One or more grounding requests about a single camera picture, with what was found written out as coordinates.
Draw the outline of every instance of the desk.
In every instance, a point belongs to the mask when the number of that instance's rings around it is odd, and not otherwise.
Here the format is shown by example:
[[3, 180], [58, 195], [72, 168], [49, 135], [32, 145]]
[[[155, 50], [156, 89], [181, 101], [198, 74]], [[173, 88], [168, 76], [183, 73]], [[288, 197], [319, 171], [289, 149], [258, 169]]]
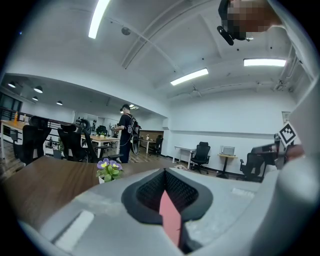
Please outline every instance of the desk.
[[[106, 142], [117, 142], [116, 144], [116, 155], [119, 154], [120, 151], [120, 139], [119, 138], [110, 138], [110, 137], [100, 137], [100, 136], [90, 136], [90, 138], [92, 139], [93, 142], [97, 142], [98, 143], [98, 147], [101, 147], [103, 143]], [[82, 140], [85, 140], [86, 137], [84, 135], [81, 135], [81, 145], [82, 145]], [[98, 154], [97, 157], [100, 157], [100, 152], [101, 152], [101, 148], [98, 148]]]
[[226, 174], [226, 168], [227, 168], [228, 159], [229, 158], [235, 159], [235, 158], [238, 158], [238, 157], [235, 156], [235, 155], [227, 155], [227, 154], [218, 154], [218, 156], [221, 157], [221, 158], [225, 158], [225, 160], [224, 160], [223, 171], [222, 171], [221, 174], [218, 174], [217, 177], [218, 178], [223, 178], [223, 179], [229, 179], [228, 175]]
[[146, 142], [146, 154], [148, 154], [148, 149], [149, 149], [149, 143], [156, 143], [155, 141], [150, 141], [146, 139], [140, 139], [142, 142]]
[[[181, 161], [181, 151], [182, 150], [189, 151], [190, 154], [189, 154], [189, 161], [188, 161], [188, 169], [190, 169], [190, 162], [191, 162], [192, 152], [196, 151], [197, 149], [196, 148], [187, 148], [187, 147], [183, 147], [183, 146], [174, 146], [175, 154], [177, 154], [177, 149], [180, 150], [179, 162]], [[175, 155], [172, 158], [172, 163], [175, 163]]]
[[[124, 163], [122, 177], [174, 165], [166, 160]], [[8, 178], [2, 185], [17, 217], [39, 231], [60, 208], [99, 184], [96, 163], [42, 156]]]
[[[17, 130], [18, 132], [22, 133], [22, 129], [24, 128], [25, 125], [27, 125], [28, 123], [24, 123], [21, 121], [17, 121], [15, 123], [15, 121], [11, 120], [1, 120], [1, 152], [2, 152], [2, 158], [5, 159], [6, 155], [5, 155], [5, 147], [4, 147], [4, 126], [9, 127], [13, 130]], [[43, 144], [43, 152], [44, 154], [46, 154], [45, 151], [45, 144]]]

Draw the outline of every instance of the ceiling light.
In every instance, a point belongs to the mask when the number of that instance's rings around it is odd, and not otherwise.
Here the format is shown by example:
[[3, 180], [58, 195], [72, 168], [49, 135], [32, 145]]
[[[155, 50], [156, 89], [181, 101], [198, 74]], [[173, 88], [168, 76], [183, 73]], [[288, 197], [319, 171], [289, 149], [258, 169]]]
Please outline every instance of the ceiling light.
[[176, 86], [176, 85], [181, 84], [181, 83], [183, 83], [185, 81], [188, 81], [188, 80], [191, 80], [191, 79], [194, 79], [194, 78], [198, 78], [198, 77], [201, 77], [201, 76], [204, 76], [204, 75], [207, 75], [207, 74], [209, 74], [209, 72], [208, 72], [208, 69], [205, 68], [205, 69], [202, 69], [200, 71], [197, 71], [197, 72], [194, 72], [194, 73], [191, 73], [191, 74], [187, 74], [187, 75], [185, 75], [185, 76], [183, 76], [183, 77], [181, 77], [181, 78], [179, 78], [177, 80], [174, 80], [174, 81], [171, 82], [171, 84], [173, 86]]
[[99, 0], [99, 2], [97, 3], [94, 10], [93, 17], [92, 17], [90, 30], [89, 30], [90, 38], [93, 38], [93, 39], [96, 38], [101, 19], [105, 13], [105, 10], [109, 2], [110, 0]]
[[10, 86], [10, 87], [12, 87], [12, 88], [16, 88], [15, 82], [10, 82], [10, 83], [8, 83], [8, 86]]
[[41, 86], [37, 86], [36, 88], [34, 88], [34, 90], [35, 90], [37, 93], [40, 93], [40, 94], [43, 93], [43, 89], [42, 89]]
[[285, 59], [280, 58], [245, 58], [243, 65], [248, 66], [278, 66], [284, 67], [286, 64]]

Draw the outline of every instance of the ceiling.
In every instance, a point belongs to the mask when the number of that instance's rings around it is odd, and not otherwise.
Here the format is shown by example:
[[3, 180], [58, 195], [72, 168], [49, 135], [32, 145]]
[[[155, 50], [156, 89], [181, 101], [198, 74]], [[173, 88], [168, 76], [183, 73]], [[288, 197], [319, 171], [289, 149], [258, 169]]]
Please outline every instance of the ceiling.
[[[14, 81], [16, 87], [8, 86]], [[34, 88], [41, 86], [43, 93], [34, 91]], [[63, 106], [72, 110], [85, 111], [94, 115], [94, 110], [105, 110], [108, 113], [118, 114], [124, 104], [131, 104], [120, 98], [110, 96], [106, 93], [94, 91], [92, 89], [79, 86], [64, 81], [49, 79], [46, 77], [27, 77], [21, 75], [6, 74], [1, 82], [4, 91], [11, 91], [15, 95], [23, 97], [31, 102], [56, 105], [57, 101], [62, 101]], [[151, 113], [148, 109], [137, 106], [139, 109], [132, 109], [132, 113]]]
[[[96, 55], [101, 69], [120, 65], [147, 79], [156, 96], [171, 101], [227, 90], [270, 90], [277, 85], [284, 68], [244, 67], [245, 58], [285, 58], [286, 70], [293, 63], [288, 58], [290, 40], [280, 27], [250, 42], [236, 40], [228, 45], [217, 31], [220, 0], [111, 0], [96, 39], [91, 39], [88, 31], [97, 2], [54, 1], [50, 12], [34, 21], [30, 36], [43, 47]], [[123, 27], [131, 34], [123, 35]], [[203, 68], [209, 75], [170, 84]]]

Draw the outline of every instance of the railing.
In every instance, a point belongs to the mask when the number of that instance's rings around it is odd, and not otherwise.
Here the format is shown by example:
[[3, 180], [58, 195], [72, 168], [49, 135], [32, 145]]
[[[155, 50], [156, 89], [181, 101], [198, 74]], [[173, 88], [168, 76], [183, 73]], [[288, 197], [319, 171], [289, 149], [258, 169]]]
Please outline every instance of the railing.
[[[0, 120], [14, 120], [15, 119], [15, 115], [16, 115], [15, 110], [9, 109], [9, 108], [5, 108], [5, 107], [0, 107]], [[25, 122], [29, 122], [29, 119], [33, 116], [31, 114], [28, 113], [23, 113], [23, 112], [19, 112], [18, 111], [18, 121], [23, 121], [24, 120], [24, 116], [25, 116]], [[69, 122], [64, 122], [64, 121], [58, 121], [58, 120], [54, 120], [54, 119], [48, 119], [48, 127], [51, 128], [51, 132], [48, 135], [48, 137], [46, 138], [46, 141], [50, 141], [50, 137], [52, 138], [52, 142], [53, 143], [58, 143], [58, 138], [59, 138], [59, 134], [58, 134], [58, 129], [61, 128], [61, 125], [75, 125], [76, 127], [79, 127], [79, 125], [76, 125], [74, 123], [69, 123]], [[16, 131], [14, 129], [11, 129], [9, 127], [4, 127], [3, 128], [3, 134], [10, 136], [11, 131], [15, 131], [18, 134], [21, 134], [21, 132]]]

